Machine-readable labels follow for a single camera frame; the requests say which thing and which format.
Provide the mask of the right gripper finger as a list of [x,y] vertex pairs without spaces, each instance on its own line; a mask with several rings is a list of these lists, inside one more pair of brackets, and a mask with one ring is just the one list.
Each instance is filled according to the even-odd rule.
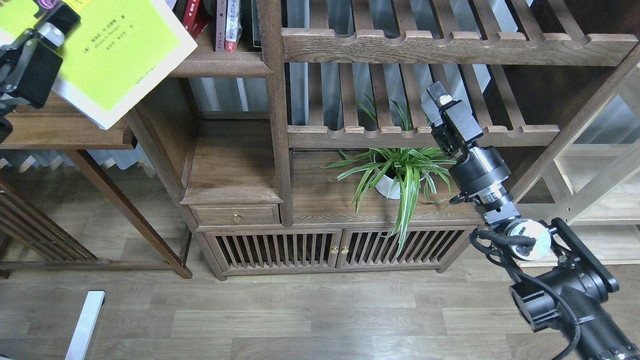
[[424,101],[422,109],[427,117],[427,125],[434,128],[443,124],[439,105],[434,101]]
[[426,91],[440,112],[446,112],[454,105],[453,96],[439,80],[430,84]]

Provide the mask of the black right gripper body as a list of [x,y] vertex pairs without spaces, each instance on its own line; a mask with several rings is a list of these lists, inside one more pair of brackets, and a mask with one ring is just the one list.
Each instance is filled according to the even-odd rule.
[[435,99],[440,118],[432,123],[432,135],[448,159],[455,161],[450,175],[459,189],[454,201],[510,201],[502,182],[511,173],[494,146],[479,146],[483,131],[461,100]]

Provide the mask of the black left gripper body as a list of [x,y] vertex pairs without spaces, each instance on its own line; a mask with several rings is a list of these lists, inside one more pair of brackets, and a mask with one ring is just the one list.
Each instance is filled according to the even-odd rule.
[[45,106],[63,63],[53,44],[36,29],[26,29],[1,47],[1,109],[23,104]]

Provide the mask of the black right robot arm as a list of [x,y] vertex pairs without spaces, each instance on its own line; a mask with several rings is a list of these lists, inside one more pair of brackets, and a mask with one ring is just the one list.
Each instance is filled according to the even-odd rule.
[[582,360],[637,360],[639,348],[603,309],[619,290],[614,276],[560,218],[550,223],[524,218],[503,186],[510,169],[493,146],[479,146],[483,131],[470,109],[441,82],[427,87],[439,111],[432,135],[446,156],[459,194],[451,204],[473,203],[487,229],[470,243],[506,270],[510,295],[531,330],[551,328],[569,342],[560,360],[576,352]]

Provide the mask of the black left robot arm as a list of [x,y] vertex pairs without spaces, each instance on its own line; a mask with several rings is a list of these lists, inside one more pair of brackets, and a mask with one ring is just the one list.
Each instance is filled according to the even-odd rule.
[[41,109],[63,63],[57,53],[80,23],[80,15],[62,0],[37,0],[37,23],[12,43],[1,46],[1,140],[13,132],[6,115],[17,105]]

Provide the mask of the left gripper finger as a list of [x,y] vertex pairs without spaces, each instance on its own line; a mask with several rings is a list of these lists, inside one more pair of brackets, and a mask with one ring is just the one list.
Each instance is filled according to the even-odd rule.
[[80,15],[64,1],[39,1],[38,7],[39,34],[54,48],[61,47],[80,23]]

